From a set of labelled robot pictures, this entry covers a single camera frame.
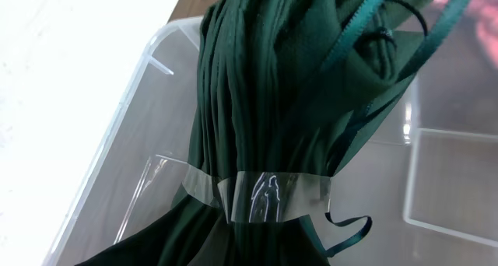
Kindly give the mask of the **dark green garment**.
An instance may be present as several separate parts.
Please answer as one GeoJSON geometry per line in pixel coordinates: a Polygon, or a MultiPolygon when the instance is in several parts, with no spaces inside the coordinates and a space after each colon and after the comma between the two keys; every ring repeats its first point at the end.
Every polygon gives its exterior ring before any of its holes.
{"type": "Polygon", "coordinates": [[[470,0],[219,0],[200,26],[188,172],[171,210],[90,265],[326,265],[310,214],[470,0]],[[416,17],[419,32],[400,25],[416,17]]]}

